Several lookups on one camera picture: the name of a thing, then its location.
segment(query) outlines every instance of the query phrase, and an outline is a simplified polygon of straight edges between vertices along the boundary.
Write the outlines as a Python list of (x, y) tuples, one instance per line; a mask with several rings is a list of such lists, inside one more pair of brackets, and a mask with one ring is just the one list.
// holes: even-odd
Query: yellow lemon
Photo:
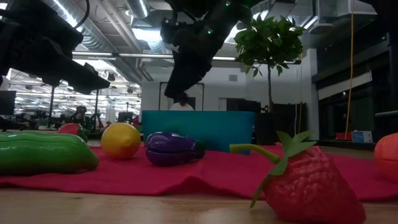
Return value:
[(130, 159), (140, 145), (139, 132), (127, 123), (112, 124), (104, 131), (101, 138), (103, 151), (112, 159)]

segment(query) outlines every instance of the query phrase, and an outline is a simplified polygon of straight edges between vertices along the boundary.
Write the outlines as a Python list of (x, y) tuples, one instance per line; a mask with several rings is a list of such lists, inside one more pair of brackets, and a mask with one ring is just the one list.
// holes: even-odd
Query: red toy fruit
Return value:
[(398, 183), (398, 133), (380, 139), (374, 148), (374, 158), (379, 171), (389, 180)]
[(58, 132), (58, 134), (74, 134), (81, 137), (85, 142), (88, 141), (88, 133), (87, 130), (84, 130), (80, 124), (65, 124), (62, 126)]
[[(269, 206), (286, 221), (364, 223), (364, 208), (332, 159), (319, 147), (311, 147), (315, 142), (302, 142), (309, 135), (305, 132), (292, 139), (278, 132), (284, 149), (282, 159), (259, 146), (250, 146), (276, 164), (254, 194), (251, 207), (264, 192)], [(231, 152), (250, 148), (231, 146)]]

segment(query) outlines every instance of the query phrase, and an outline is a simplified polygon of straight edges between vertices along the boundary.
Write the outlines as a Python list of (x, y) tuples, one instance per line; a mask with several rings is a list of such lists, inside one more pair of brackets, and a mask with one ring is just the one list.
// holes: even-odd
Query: potted tree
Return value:
[(256, 115), (255, 131), (257, 143), (262, 145), (274, 144), (277, 139), (276, 130), (279, 125), (278, 115), (273, 112), (271, 89), (271, 70), (277, 69), (278, 75), (283, 69), (289, 69), (286, 62), (293, 61), (303, 52), (299, 39), (305, 29), (297, 27), (292, 21), (281, 17), (279, 21), (273, 17), (263, 20), (259, 15), (253, 19), (248, 28), (238, 32), (235, 36), (238, 60), (248, 66), (246, 74), (254, 69), (253, 76), (262, 75), (260, 67), (267, 66), (268, 99), (266, 113)]

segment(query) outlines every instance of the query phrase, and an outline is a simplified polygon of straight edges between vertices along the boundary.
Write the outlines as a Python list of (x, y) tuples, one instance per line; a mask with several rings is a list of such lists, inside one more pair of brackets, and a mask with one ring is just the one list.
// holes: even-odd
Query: purple eggplant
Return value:
[(148, 160), (155, 166), (186, 164), (205, 155), (202, 142), (172, 133), (151, 134), (145, 147)]

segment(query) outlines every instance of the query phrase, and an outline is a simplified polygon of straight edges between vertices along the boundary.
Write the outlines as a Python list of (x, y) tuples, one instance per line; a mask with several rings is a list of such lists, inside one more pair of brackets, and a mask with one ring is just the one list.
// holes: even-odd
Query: teal box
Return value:
[(156, 132), (203, 141), (206, 148), (229, 152), (230, 144), (250, 144), (254, 113), (243, 111), (143, 111), (144, 139)]

